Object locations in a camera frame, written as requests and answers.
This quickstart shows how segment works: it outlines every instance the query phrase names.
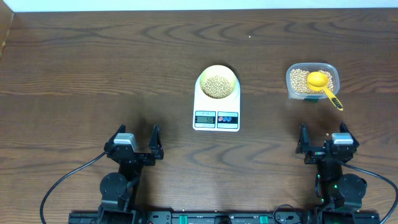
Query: plastic container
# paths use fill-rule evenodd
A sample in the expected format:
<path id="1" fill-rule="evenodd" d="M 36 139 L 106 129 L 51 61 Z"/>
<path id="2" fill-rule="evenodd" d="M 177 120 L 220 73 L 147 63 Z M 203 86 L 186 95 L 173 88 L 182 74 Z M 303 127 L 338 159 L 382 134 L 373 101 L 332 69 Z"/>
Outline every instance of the plastic container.
<path id="1" fill-rule="evenodd" d="M 328 98 L 326 94 L 297 93 L 296 91 L 294 91 L 292 83 L 290 82 L 290 73 L 293 69 L 298 69 L 298 68 L 309 72 L 317 72 L 319 70 L 330 72 L 331 80 L 333 82 L 333 86 L 335 87 L 333 94 L 336 95 L 338 93 L 338 90 L 340 89 L 340 80 L 338 78 L 338 72 L 335 67 L 329 65 L 328 63 L 297 63 L 292 65 L 286 72 L 287 90 L 289 92 L 290 99 L 304 100 L 304 99 Z"/>

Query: wood grain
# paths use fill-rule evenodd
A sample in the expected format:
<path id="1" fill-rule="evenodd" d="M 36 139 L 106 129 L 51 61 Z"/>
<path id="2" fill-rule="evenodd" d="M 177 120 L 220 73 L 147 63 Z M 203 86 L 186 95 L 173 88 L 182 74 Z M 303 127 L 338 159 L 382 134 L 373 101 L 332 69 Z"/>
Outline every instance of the wood grain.
<path id="1" fill-rule="evenodd" d="M 398 10 L 68 12 L 16 15 L 0 65 L 0 223 L 40 223 L 63 174 L 102 152 L 120 124 L 147 150 L 154 124 L 165 159 L 144 169 L 137 201 L 174 210 L 311 208 L 315 166 L 294 154 L 306 122 L 315 143 L 345 120 L 361 146 L 350 164 L 398 182 Z M 287 98 L 285 73 L 328 62 L 340 113 Z M 207 66 L 234 68 L 241 130 L 192 129 L 193 86 Z M 96 210 L 117 164 L 69 177 L 45 206 L 48 223 Z M 368 182 L 363 208 L 386 214 L 393 189 Z M 398 223 L 393 214 L 389 223 Z"/>

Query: scale display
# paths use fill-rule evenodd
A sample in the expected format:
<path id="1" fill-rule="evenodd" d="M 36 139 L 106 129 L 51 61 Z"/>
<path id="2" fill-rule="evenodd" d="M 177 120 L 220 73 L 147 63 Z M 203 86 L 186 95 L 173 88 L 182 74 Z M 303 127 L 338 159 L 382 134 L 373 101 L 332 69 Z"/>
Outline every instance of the scale display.
<path id="1" fill-rule="evenodd" d="M 216 128 L 215 111 L 196 111 L 195 127 L 197 128 Z"/>

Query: digital kitchen scale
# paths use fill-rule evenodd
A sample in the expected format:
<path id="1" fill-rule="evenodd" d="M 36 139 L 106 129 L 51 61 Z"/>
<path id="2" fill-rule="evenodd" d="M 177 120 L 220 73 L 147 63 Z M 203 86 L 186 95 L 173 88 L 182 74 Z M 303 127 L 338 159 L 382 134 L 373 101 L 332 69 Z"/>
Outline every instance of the digital kitchen scale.
<path id="1" fill-rule="evenodd" d="M 231 93 L 216 99 L 205 94 L 203 87 L 211 77 L 223 77 L 231 85 Z M 195 84 L 192 127 L 197 131 L 239 131 L 241 124 L 241 85 L 227 67 L 206 68 Z"/>

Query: yellow measuring scoop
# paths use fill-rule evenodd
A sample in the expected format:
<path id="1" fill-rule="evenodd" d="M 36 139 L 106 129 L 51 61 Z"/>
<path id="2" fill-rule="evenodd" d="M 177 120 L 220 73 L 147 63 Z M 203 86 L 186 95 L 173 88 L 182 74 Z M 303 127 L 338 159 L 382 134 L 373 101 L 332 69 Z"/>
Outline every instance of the yellow measuring scoop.
<path id="1" fill-rule="evenodd" d="M 311 72 L 307 76 L 307 86 L 313 91 L 323 90 L 329 97 L 329 100 L 333 103 L 335 107 L 339 110 L 343 110 L 343 105 L 337 99 L 337 97 L 328 89 L 328 77 L 322 72 Z"/>

